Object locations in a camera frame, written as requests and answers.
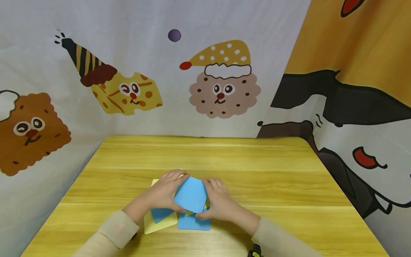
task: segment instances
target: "card stack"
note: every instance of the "card stack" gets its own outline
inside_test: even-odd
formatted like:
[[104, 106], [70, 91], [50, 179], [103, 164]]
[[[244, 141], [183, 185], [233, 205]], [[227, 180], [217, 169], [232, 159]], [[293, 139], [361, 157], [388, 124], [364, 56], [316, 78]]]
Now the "card stack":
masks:
[[144, 233], [150, 234], [177, 224], [178, 229], [210, 230], [210, 220], [199, 220], [196, 213], [206, 211], [210, 208], [207, 199], [207, 191], [201, 180], [189, 177], [177, 189], [174, 196], [175, 202], [183, 207], [186, 212], [177, 213], [171, 209], [151, 209], [144, 217]]

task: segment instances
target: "yellow polka dot hat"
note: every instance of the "yellow polka dot hat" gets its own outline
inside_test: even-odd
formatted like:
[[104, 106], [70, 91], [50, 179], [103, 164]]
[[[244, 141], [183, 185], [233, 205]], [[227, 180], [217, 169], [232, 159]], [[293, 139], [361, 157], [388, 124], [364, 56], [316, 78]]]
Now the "yellow polka dot hat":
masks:
[[243, 41], [231, 40], [203, 49], [180, 64], [180, 69], [187, 70], [191, 66], [204, 66], [204, 73], [215, 78], [240, 78], [251, 74], [251, 57]]

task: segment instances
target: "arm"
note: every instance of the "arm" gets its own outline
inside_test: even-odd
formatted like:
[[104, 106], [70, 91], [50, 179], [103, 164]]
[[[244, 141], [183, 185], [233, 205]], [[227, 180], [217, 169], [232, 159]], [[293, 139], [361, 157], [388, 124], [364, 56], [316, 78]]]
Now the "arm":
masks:
[[126, 213], [116, 211], [73, 257], [109, 257], [121, 250], [139, 227]]
[[169, 208], [185, 212], [174, 201], [178, 187], [189, 177], [183, 170], [165, 173], [157, 183], [137, 196], [122, 211], [116, 211], [85, 242], [73, 257], [111, 257], [137, 233], [139, 223], [153, 208]]
[[294, 237], [272, 221], [261, 218], [240, 206], [230, 196], [225, 184], [216, 178], [203, 180], [210, 199], [208, 211], [198, 213], [199, 219], [226, 220], [241, 227], [261, 247], [264, 257], [321, 257], [313, 248]]

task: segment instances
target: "sleeve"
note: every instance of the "sleeve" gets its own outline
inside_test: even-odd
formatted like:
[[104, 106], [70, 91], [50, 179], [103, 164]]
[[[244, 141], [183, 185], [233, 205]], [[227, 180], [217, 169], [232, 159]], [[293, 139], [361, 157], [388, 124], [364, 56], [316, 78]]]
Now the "sleeve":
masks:
[[111, 257], [137, 233], [139, 227], [124, 212], [116, 211], [73, 257]]
[[261, 218], [252, 241], [255, 254], [251, 253], [251, 256], [322, 257], [320, 253], [300, 239], [265, 218]]

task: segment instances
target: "child's hand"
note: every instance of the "child's hand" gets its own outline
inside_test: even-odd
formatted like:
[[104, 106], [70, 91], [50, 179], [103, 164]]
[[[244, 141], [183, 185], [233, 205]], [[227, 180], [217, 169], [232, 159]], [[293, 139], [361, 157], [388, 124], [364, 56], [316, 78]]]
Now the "child's hand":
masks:
[[177, 169], [165, 173], [152, 187], [131, 201], [123, 211], [138, 223], [153, 208], [168, 208], [177, 212], [185, 209], [174, 201], [178, 187], [189, 177], [184, 170]]
[[182, 169], [165, 173], [152, 187], [147, 189], [141, 196], [147, 197], [152, 208], [168, 208], [183, 213], [185, 209], [174, 201], [174, 194], [178, 187], [189, 177]]
[[217, 219], [231, 221], [238, 203], [230, 196], [223, 181], [217, 178], [203, 179], [208, 198], [210, 199], [210, 209], [206, 212], [196, 214], [196, 218]]

